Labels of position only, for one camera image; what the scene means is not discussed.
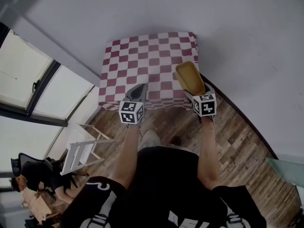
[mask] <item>person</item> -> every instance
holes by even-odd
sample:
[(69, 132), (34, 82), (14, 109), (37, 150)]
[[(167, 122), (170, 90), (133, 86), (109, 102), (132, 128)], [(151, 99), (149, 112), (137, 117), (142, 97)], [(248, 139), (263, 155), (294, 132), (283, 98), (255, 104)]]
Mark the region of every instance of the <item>person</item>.
[(266, 228), (245, 186), (220, 181), (212, 118), (202, 117), (199, 156), (168, 147), (148, 130), (138, 151), (130, 125), (112, 175), (91, 177), (63, 213), (61, 227)]
[(51, 171), (44, 163), (28, 161), (21, 167), (20, 175), (12, 178), (10, 182), (17, 192), (23, 191), (26, 187), (33, 191), (51, 187), (60, 200), (71, 203), (80, 192), (80, 188), (71, 190), (69, 178), (61, 176), (59, 172)]

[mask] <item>black shorts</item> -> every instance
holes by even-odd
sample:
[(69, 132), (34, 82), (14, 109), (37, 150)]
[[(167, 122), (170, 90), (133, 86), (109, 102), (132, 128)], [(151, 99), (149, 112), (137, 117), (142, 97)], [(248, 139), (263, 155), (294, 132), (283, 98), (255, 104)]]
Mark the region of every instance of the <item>black shorts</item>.
[(69, 175), (61, 176), (59, 172), (53, 172), (51, 176), (51, 188), (55, 191), (61, 186), (63, 186), (64, 191), (67, 188), (71, 188)]

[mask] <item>wooden floor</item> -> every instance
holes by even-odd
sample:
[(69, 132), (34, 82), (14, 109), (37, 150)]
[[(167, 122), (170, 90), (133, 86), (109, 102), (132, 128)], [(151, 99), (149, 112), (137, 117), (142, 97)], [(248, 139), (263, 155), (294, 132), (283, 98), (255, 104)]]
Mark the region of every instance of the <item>wooden floor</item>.
[[(215, 128), (223, 184), (246, 185), (268, 227), (286, 228), (301, 205), (295, 187), (283, 182), (265, 161), (265, 157), (272, 157), (270, 152), (240, 115), (219, 95), (217, 102)], [(97, 150), (105, 161), (86, 169), (91, 176), (107, 177), (124, 140), (126, 125), (120, 122), (117, 112), (107, 110), (101, 110), (91, 124), (115, 139)], [(149, 110), (145, 114), (141, 133), (147, 129), (153, 129), (163, 145), (168, 144), (172, 136), (178, 135), (183, 147), (199, 152), (201, 125), (192, 111), (186, 112), (183, 108)]]

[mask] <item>checkered tablecloth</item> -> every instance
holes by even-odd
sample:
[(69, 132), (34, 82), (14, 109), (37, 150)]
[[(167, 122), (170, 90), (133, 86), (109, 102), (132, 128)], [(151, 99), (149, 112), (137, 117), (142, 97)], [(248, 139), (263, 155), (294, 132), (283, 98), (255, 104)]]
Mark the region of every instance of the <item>checkered tablecloth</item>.
[(125, 93), (148, 83), (147, 109), (191, 108), (175, 77), (175, 67), (191, 61), (198, 68), (196, 35), (171, 32), (136, 36), (106, 44), (99, 87), (99, 104), (116, 111)]

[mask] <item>yellow object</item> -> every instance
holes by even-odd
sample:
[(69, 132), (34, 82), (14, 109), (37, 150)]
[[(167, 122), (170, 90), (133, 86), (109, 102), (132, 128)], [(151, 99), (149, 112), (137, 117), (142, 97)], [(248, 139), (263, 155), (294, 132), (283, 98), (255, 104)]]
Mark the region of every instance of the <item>yellow object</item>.
[(203, 95), (206, 92), (200, 73), (192, 62), (184, 62), (176, 66), (175, 75), (183, 90), (192, 95)]

